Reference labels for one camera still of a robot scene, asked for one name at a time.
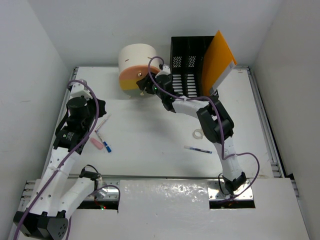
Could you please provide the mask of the pink top drawer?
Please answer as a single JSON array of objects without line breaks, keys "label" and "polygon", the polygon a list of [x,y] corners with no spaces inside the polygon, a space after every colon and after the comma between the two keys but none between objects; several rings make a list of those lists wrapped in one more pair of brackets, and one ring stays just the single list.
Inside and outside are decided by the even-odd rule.
[{"label": "pink top drawer", "polygon": [[147,76],[148,72],[148,65],[146,64],[130,66],[119,74],[119,79],[143,79]]}]

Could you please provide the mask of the yellow drawer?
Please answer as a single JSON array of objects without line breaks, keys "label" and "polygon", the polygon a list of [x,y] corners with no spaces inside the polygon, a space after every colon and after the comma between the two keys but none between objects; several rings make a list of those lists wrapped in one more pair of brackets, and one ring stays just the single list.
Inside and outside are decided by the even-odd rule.
[{"label": "yellow drawer", "polygon": [[140,80],[141,78],[132,78],[132,79],[120,78],[119,85],[123,91],[131,91],[136,89],[139,90],[137,82]]}]

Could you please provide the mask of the cream round drawer cabinet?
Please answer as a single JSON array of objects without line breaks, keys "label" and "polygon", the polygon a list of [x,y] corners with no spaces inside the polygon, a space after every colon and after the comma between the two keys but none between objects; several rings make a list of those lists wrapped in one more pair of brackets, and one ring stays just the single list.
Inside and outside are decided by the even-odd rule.
[{"label": "cream round drawer cabinet", "polygon": [[151,58],[157,56],[155,48],[144,43],[135,43],[125,46],[118,54],[119,85],[121,90],[130,98],[144,96],[137,85],[137,81],[149,75],[148,65],[151,73],[160,71],[160,60]]}]

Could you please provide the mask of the black mesh file organizer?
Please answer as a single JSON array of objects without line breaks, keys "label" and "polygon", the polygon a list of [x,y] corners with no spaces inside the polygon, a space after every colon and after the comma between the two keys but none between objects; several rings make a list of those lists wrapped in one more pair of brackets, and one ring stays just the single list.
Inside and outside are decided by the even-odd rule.
[{"label": "black mesh file organizer", "polygon": [[[170,70],[174,79],[182,83],[181,95],[197,98],[203,95],[202,69],[206,50],[214,36],[172,36]],[[219,98],[217,90],[213,96]]]}]

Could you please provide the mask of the orange notebook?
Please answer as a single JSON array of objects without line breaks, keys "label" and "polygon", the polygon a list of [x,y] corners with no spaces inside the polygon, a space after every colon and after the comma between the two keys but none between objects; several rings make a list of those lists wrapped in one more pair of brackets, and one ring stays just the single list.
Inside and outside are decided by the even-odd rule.
[{"label": "orange notebook", "polygon": [[227,41],[218,30],[203,58],[201,74],[203,95],[207,97],[213,95],[236,65],[237,61]]}]

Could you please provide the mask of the clear tape roll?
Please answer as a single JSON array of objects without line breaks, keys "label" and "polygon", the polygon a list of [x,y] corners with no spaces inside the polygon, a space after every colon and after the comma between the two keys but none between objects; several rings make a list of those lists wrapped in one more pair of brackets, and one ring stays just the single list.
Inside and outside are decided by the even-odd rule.
[{"label": "clear tape roll", "polygon": [[192,136],[197,140],[201,140],[204,137],[204,132],[201,128],[198,128],[193,131]]}]

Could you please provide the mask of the blue gel pen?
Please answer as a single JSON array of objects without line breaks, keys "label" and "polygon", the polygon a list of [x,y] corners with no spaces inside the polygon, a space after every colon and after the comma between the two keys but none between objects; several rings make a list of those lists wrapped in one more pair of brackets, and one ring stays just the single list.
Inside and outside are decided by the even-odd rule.
[{"label": "blue gel pen", "polygon": [[206,153],[206,154],[212,154],[212,151],[210,151],[210,150],[205,150],[205,149],[201,149],[201,148],[197,148],[197,147],[184,145],[183,148],[186,150],[197,151],[197,152],[202,152],[202,153]]}]

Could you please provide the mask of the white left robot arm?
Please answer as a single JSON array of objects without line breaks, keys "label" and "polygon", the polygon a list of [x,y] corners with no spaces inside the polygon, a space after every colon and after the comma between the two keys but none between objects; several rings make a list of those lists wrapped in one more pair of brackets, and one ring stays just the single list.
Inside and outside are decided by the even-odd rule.
[{"label": "white left robot arm", "polygon": [[106,102],[84,96],[73,97],[55,130],[49,164],[39,186],[24,211],[17,211],[13,222],[18,233],[38,240],[61,240],[69,219],[81,202],[97,188],[98,173],[83,171],[73,187],[63,193],[70,171],[82,154],[90,134],[103,117]]}]

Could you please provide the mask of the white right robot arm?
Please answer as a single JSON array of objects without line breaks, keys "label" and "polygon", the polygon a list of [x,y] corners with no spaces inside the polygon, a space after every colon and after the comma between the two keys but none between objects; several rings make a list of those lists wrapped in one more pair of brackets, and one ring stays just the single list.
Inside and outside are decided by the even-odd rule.
[{"label": "white right robot arm", "polygon": [[188,98],[175,91],[171,74],[151,74],[136,82],[138,88],[161,99],[164,108],[199,120],[204,136],[213,143],[219,156],[224,187],[230,195],[247,178],[240,167],[233,142],[234,123],[217,97]]}]

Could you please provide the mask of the clear red pen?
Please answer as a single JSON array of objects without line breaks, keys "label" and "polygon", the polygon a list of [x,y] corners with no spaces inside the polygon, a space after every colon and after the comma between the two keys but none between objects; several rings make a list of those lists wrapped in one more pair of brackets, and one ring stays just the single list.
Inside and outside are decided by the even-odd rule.
[{"label": "clear red pen", "polygon": [[95,128],[95,132],[98,132],[100,128],[107,122],[107,120],[110,118],[111,114],[107,114],[107,116],[101,121],[101,123]]}]

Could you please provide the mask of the pink eraser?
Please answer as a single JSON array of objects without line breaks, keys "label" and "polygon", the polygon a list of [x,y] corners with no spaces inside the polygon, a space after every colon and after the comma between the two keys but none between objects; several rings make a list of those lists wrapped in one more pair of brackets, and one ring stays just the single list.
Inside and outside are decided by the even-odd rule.
[{"label": "pink eraser", "polygon": [[94,137],[91,137],[89,140],[98,150],[102,150],[104,148],[104,145]]}]

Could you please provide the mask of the white blue marker pen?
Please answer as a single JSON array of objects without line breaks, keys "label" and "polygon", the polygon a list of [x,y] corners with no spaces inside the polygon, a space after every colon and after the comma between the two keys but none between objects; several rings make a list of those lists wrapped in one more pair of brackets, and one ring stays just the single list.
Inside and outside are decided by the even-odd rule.
[{"label": "white blue marker pen", "polygon": [[103,136],[100,134],[99,131],[95,132],[96,135],[98,136],[98,138],[101,140],[102,144],[104,145],[105,149],[107,150],[108,153],[111,153],[112,150],[110,148],[110,146],[107,144],[107,142],[104,140]]}]

